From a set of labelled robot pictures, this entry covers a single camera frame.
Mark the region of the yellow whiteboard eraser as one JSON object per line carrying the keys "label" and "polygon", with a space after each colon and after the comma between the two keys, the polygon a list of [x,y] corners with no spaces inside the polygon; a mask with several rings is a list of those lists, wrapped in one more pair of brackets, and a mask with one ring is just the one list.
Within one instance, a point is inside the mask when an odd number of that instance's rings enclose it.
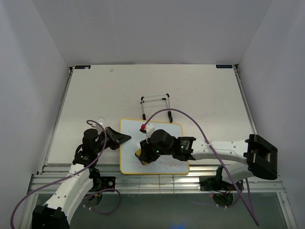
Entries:
{"label": "yellow whiteboard eraser", "polygon": [[142,165],[147,165],[149,163],[145,152],[142,152],[141,149],[135,152],[135,156],[139,159]]}

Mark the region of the yellow framed whiteboard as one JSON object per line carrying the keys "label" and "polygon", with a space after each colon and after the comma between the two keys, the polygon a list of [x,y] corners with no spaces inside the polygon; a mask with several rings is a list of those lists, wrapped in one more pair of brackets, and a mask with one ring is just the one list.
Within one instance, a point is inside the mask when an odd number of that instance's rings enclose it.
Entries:
{"label": "yellow framed whiteboard", "polygon": [[120,171],[125,175],[186,175],[187,161],[164,155],[159,146],[152,146],[146,134],[140,131],[144,120],[120,120],[120,133],[131,137],[120,146]]}

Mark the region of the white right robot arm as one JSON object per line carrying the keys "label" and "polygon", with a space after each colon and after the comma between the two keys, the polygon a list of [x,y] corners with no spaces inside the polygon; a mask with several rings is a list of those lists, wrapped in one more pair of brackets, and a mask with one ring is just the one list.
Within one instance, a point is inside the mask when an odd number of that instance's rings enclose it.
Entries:
{"label": "white right robot arm", "polygon": [[120,171],[125,175],[184,175],[188,161],[216,159],[221,171],[216,186],[227,189],[233,181],[249,177],[276,180],[277,148],[263,137],[250,134],[245,140],[207,143],[195,137],[175,137],[162,129],[145,131],[120,146]]}

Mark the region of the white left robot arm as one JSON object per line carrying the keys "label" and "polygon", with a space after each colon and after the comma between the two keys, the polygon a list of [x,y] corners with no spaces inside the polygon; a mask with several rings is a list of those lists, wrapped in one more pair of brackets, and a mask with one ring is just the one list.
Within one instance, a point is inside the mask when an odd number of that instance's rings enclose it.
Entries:
{"label": "white left robot arm", "polygon": [[131,136],[110,127],[102,128],[101,132],[94,128],[85,130],[66,178],[60,180],[60,186],[43,205],[35,207],[31,227],[68,229],[83,200],[94,199],[99,203],[103,192],[116,192],[115,177],[102,177],[96,164],[105,149],[116,150],[130,139]]}

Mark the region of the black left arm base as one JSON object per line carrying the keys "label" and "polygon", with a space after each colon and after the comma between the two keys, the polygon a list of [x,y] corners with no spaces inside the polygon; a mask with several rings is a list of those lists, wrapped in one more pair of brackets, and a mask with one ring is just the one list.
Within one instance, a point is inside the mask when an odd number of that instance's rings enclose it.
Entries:
{"label": "black left arm base", "polygon": [[102,201],[103,193],[115,192],[116,177],[99,177],[93,183],[93,187],[82,200],[84,208],[93,208]]}

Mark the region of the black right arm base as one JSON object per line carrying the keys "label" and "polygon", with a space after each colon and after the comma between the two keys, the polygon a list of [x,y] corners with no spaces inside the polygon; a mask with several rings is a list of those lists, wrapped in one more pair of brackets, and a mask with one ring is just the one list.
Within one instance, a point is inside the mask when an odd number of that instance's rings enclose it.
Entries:
{"label": "black right arm base", "polygon": [[232,207],[240,199],[239,195],[234,199],[233,191],[236,191],[236,188],[233,184],[217,180],[216,177],[200,176],[199,184],[201,191],[215,192],[212,194],[212,199],[220,207]]}

